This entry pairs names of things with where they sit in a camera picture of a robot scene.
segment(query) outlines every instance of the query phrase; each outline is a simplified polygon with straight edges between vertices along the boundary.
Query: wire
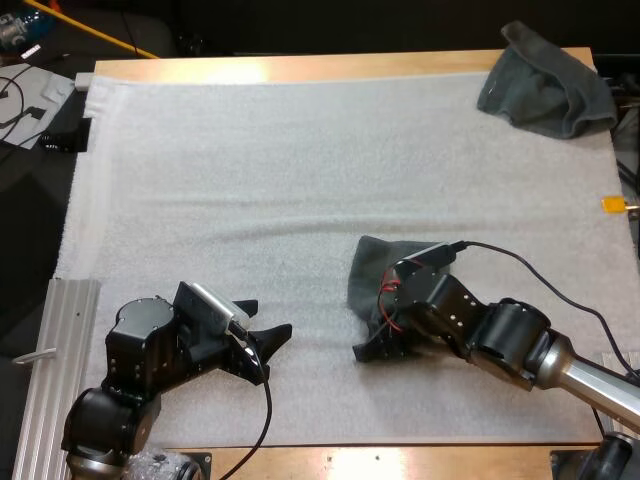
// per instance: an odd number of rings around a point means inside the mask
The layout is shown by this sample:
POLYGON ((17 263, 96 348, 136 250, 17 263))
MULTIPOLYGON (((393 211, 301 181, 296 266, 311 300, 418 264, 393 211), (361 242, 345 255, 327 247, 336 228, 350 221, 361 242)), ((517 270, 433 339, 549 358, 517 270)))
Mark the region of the wire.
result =
POLYGON ((133 46, 133 50, 136 53, 136 57, 139 58, 140 54, 138 53, 138 45, 136 45, 136 41, 133 38, 133 34, 131 33, 131 29, 129 28, 129 22, 127 22, 127 17, 125 17, 124 15, 124 10, 120 10, 120 16, 122 16, 122 23, 124 23, 124 29, 127 31, 127 35, 129 35, 129 41, 133 46))
POLYGON ((15 81, 15 78, 18 77, 18 75, 16 75, 14 78, 0 77, 0 80, 7 81, 4 88, 0 90, 0 95, 2 95, 4 91, 6 91, 7 87, 10 84, 16 87, 18 89, 18 93, 20 94, 20 114, 14 117, 15 120, 13 124, 11 125, 11 127, 9 127, 9 130, 7 130, 7 133, 5 133, 2 136, 2 138, 0 138, 0 141, 4 141, 9 135, 11 135, 11 133, 15 130, 18 123, 20 123, 20 120, 22 120, 22 114, 24 113, 24 92, 22 91, 22 88, 20 87, 20 85, 18 85, 18 83, 15 81))
POLYGON ((21 141, 17 145, 11 145, 11 150, 9 150, 4 155, 4 157, 0 158, 0 166, 2 166, 4 164, 4 162, 9 160, 9 157, 11 157, 11 155, 13 155, 18 150, 18 147, 21 147, 22 145, 27 143, 29 140, 32 140, 32 139, 36 138, 37 136, 42 135, 45 132, 46 132, 46 130, 42 130, 41 132, 35 133, 35 134, 31 135, 29 138, 24 139, 23 141, 21 141))
POLYGON ((378 298, 376 300, 376 304, 378 305, 378 311, 380 312, 380 315, 382 315, 382 318, 384 318, 384 321, 387 322, 387 324, 391 328, 393 328, 396 332, 402 333, 403 332, 402 327, 400 327, 400 325, 398 325, 393 320, 393 317, 395 315, 392 314, 390 317, 389 314, 387 313, 386 308, 384 308, 384 303, 382 302, 383 293, 395 292, 396 289, 398 288, 398 285, 400 285, 400 281, 397 279, 387 281, 387 274, 389 273, 389 270, 391 270, 393 267, 394 266, 391 265, 382 273, 382 279, 380 280, 380 288, 378 288, 378 298))
POLYGON ((598 415, 598 411, 591 407, 591 410, 593 411, 593 416, 596 419, 596 423, 598 424, 598 430, 600 430, 600 435, 602 435, 602 438, 604 438, 604 427, 602 426, 602 420, 600 420, 600 415, 598 415))
POLYGON ((579 303, 574 302, 570 298, 566 297, 556 287, 551 285, 551 283, 549 283, 549 281, 546 278, 544 278, 542 275, 540 275, 540 273, 538 273, 538 271, 535 268, 533 268, 533 266, 529 262, 527 262, 524 258, 522 258, 520 255, 517 255, 517 254, 515 254, 513 252, 510 252, 509 250, 505 250, 504 248, 496 247, 494 245, 489 245, 488 243, 467 242, 467 241, 465 241, 465 242, 463 242, 463 245, 465 247, 467 247, 467 246, 475 246, 475 247, 486 248, 488 250, 493 250, 495 252, 502 253, 504 255, 508 255, 511 258, 515 258, 517 261, 519 261, 521 264, 523 264, 527 268, 527 270, 529 270, 533 274, 534 277, 536 277, 538 280, 540 280, 540 282, 542 282, 549 290, 551 290, 560 300, 562 300, 563 302, 571 305, 574 308, 577 308, 578 310, 582 310, 583 312, 590 313, 591 315, 596 317, 598 320, 600 320, 600 324, 602 325, 602 329, 604 330, 604 333, 606 334, 607 339, 609 340, 609 344, 611 345, 611 349, 613 350, 613 353, 615 354, 616 358, 618 359, 620 364, 624 367, 624 369, 627 372, 629 372, 629 375, 631 375, 635 380, 640 380, 640 374, 638 374, 638 372, 636 372, 633 369, 633 367, 631 365, 629 365, 629 363, 622 356, 622 353, 620 352, 620 348, 618 348, 618 344, 616 343, 616 340, 615 340, 615 338, 613 338, 613 334, 611 333, 611 330, 609 329, 609 325, 607 324, 607 321, 604 319, 604 317, 602 316, 602 314, 600 312, 598 312, 597 310, 595 310, 593 308, 585 307, 584 305, 580 305, 579 303))
POLYGON ((260 360, 260 355, 258 355, 258 349, 256 348, 256 346, 253 343, 253 341, 251 340, 251 338, 247 338, 247 344, 251 348, 251 350, 253 352, 253 356, 255 356, 255 358, 256 358, 256 363, 258 364, 258 368, 260 369, 260 375, 262 376, 262 384, 264 385, 264 393, 265 393, 265 395, 267 397, 267 418, 264 421, 264 427, 262 427, 262 433, 260 433, 260 436, 258 437, 258 441, 256 441, 255 445, 251 448, 251 450, 249 450, 249 452, 244 457, 242 457, 240 459, 240 461, 238 463, 236 463, 236 465, 231 470, 229 470, 222 477, 220 477, 220 480, 227 480, 229 477, 231 477, 231 475, 233 475, 238 470, 240 470, 240 468, 242 468, 242 466, 245 463, 247 463, 247 461, 253 456, 253 454, 256 453, 256 451, 258 451, 258 449, 262 445, 262 441, 264 440, 264 437, 267 436, 267 431, 269 430, 269 425, 271 424, 271 415, 273 413, 273 404, 272 404, 272 401, 271 401, 271 389, 269 388, 269 379, 267 378, 267 375, 264 372, 264 367, 262 366, 262 361, 260 360))

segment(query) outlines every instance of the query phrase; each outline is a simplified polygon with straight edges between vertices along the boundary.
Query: yellow tag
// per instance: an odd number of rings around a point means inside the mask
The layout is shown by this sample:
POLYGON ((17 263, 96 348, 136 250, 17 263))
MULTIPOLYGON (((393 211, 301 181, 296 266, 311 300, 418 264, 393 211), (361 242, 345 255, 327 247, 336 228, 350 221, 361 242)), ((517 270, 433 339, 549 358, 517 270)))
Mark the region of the yellow tag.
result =
POLYGON ((625 213, 627 204, 624 197, 602 197, 602 209, 605 213, 625 213))

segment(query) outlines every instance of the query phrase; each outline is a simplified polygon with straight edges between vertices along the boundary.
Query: metal bracket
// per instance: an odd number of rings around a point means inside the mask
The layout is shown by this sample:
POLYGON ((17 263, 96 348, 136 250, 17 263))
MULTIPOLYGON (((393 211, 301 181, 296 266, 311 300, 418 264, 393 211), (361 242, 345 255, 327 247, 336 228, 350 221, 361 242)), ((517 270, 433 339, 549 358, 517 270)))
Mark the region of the metal bracket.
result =
POLYGON ((65 478, 60 443, 84 376, 99 290, 96 280, 49 281, 36 351, 13 361, 33 363, 13 480, 65 478))

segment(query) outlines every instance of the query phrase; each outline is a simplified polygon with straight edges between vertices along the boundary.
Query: gray cloth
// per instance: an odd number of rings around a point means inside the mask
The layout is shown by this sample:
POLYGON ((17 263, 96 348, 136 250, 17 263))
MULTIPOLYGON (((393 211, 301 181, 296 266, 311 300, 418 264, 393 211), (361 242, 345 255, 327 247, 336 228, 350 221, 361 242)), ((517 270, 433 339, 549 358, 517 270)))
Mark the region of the gray cloth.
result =
POLYGON ((594 71, 522 22, 511 22, 501 32, 510 45, 491 70, 478 109, 553 138, 615 126, 611 92, 594 71))

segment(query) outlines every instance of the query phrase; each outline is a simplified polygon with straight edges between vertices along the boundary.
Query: wooden table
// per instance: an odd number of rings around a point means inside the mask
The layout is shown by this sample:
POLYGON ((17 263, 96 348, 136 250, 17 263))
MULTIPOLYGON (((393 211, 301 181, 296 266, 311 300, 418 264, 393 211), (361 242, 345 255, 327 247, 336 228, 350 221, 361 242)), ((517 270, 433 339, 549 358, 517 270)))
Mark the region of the wooden table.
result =
MULTIPOLYGON (((588 48, 567 51, 593 68, 588 48)), ((295 57, 193 58, 98 62, 95 73, 154 83, 304 82, 488 71, 501 51, 414 52, 295 57)), ((233 478, 238 480, 550 480, 551 450, 593 446, 420 445, 268 447, 233 478)), ((211 452, 218 479, 247 449, 211 452)))

